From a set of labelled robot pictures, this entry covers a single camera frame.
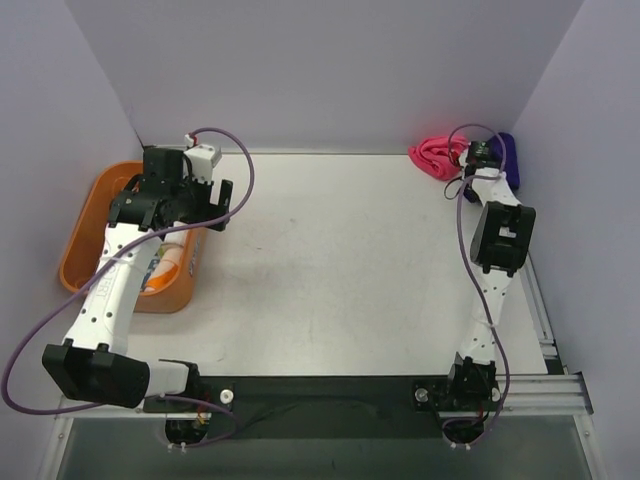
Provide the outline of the purple towel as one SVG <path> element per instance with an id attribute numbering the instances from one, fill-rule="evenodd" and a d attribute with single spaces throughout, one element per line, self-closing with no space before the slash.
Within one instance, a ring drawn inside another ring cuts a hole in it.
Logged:
<path id="1" fill-rule="evenodd" d="M 510 134 L 499 133 L 488 141 L 470 142 L 460 155 L 459 163 L 463 167 L 463 179 L 473 178 L 463 192 L 470 203 L 521 204 L 515 195 L 520 187 L 520 175 L 515 140 Z"/>

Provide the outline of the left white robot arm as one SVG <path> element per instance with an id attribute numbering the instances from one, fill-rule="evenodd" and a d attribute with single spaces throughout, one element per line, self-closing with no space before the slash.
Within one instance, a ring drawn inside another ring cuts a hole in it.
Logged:
<path id="1" fill-rule="evenodd" d="M 42 363 L 70 400 L 133 408 L 166 394 L 177 410 L 195 409 L 202 387 L 195 365 L 175 360 L 147 362 L 127 354 L 131 319 L 147 268 L 165 229 L 194 225 L 227 214 L 233 184 L 225 180 L 211 201 L 219 148 L 154 147 L 143 154 L 142 170 L 109 205 L 98 265 L 106 271 L 88 286 L 73 325 L 59 345 L 46 346 Z"/>

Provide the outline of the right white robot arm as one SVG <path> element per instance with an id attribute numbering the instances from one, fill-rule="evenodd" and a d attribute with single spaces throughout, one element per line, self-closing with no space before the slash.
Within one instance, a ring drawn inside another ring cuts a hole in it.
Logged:
<path id="1" fill-rule="evenodd" d="M 463 194 L 482 206 L 470 246 L 459 242 L 475 298 L 470 326 L 443 385 L 447 404 L 463 410 L 500 398 L 496 360 L 501 351 L 495 333 L 511 282 L 525 263 L 536 211 L 516 198 L 502 158 L 489 143 L 470 143 L 459 161 Z"/>

